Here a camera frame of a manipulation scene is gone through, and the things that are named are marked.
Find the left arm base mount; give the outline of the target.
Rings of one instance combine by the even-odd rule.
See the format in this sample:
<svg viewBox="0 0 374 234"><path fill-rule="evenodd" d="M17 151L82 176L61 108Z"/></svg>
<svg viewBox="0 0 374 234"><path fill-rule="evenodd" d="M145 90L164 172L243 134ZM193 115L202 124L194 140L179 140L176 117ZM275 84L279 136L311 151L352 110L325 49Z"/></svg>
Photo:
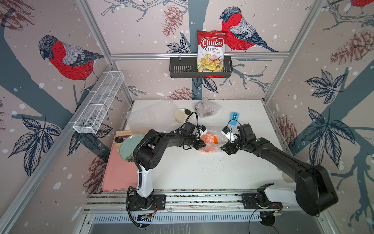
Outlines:
<svg viewBox="0 0 374 234"><path fill-rule="evenodd" d="M140 195L129 195L126 210L130 211L163 211L166 205L166 195L153 195L147 198Z"/></svg>

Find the orange plastic plate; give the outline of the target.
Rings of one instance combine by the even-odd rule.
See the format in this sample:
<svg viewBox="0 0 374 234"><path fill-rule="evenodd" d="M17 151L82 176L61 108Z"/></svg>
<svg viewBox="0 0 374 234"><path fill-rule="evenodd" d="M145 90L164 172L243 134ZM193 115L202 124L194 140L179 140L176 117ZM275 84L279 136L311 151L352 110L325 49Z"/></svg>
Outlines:
<svg viewBox="0 0 374 234"><path fill-rule="evenodd" d="M205 143L205 146L199 149L200 151L206 153L213 153L217 150L218 139L215 135L211 133L206 133L202 135L200 139Z"/></svg>

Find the clear bubble wrap sheet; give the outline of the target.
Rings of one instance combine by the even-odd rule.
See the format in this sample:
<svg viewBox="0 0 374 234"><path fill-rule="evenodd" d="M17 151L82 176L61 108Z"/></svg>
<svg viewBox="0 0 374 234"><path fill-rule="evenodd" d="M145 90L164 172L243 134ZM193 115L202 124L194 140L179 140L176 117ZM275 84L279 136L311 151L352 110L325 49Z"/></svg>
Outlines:
<svg viewBox="0 0 374 234"><path fill-rule="evenodd" d="M211 117L218 113L221 105L204 97L200 102L194 104L194 110L201 118Z"/></svg>
<svg viewBox="0 0 374 234"><path fill-rule="evenodd" d="M205 146L198 149L198 151L207 154L223 153L224 151L221 147L228 142L228 139L222 133L222 128L219 126L207 126L206 133L200 137Z"/></svg>

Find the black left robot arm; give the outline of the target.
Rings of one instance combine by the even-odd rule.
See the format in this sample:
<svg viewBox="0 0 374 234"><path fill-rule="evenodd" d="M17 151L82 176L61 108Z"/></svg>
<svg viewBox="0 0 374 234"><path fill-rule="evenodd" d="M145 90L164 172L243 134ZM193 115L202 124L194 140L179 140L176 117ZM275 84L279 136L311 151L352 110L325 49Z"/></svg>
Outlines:
<svg viewBox="0 0 374 234"><path fill-rule="evenodd" d="M198 114L191 112L185 122L171 132L157 132L151 129L143 137L133 152L134 162L138 169L135 203L141 209L148 209L153 203L153 169L160 163L164 152L169 147L182 147L184 150L199 150L206 146L201 136L207 132L206 127L199 125Z"/></svg>

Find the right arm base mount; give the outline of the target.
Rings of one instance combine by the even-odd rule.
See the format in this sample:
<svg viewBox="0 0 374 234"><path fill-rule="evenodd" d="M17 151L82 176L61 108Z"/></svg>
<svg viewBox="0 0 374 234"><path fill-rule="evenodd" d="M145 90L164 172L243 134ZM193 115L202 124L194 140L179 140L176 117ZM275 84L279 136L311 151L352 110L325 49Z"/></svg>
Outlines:
<svg viewBox="0 0 374 234"><path fill-rule="evenodd" d="M245 210L255 210L257 208L260 209L273 209L273 210L280 210L283 208L282 203L268 203L265 205L260 205L256 198L257 194L255 193L244 193L241 194L241 203L243 204L243 208Z"/></svg>

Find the blue tape dispenser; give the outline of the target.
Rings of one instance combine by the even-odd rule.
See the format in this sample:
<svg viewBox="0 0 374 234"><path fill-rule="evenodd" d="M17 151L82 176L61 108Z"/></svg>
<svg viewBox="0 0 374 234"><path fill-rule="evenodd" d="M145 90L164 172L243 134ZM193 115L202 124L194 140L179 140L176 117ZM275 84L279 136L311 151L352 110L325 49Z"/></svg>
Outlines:
<svg viewBox="0 0 374 234"><path fill-rule="evenodd" d="M230 116L230 121L228 124L236 126L239 123L238 118L239 118L239 114L237 112L232 112Z"/></svg>

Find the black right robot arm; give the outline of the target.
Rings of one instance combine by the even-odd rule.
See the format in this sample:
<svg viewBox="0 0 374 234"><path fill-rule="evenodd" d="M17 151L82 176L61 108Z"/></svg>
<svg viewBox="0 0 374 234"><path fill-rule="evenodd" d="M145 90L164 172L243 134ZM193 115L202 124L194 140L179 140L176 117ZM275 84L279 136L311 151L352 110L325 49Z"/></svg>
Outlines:
<svg viewBox="0 0 374 234"><path fill-rule="evenodd" d="M275 165L296 183L294 190L275 188L272 183L261 186L256 196L259 206L268 207L277 202L288 203L316 216L338 203L336 190L323 166L302 162L289 156L267 139L257 138L250 124L239 125L237 129L238 134L234 134L228 126L222 129L222 134L228 139L228 142L221 146L224 152L228 155L239 150L252 153Z"/></svg>

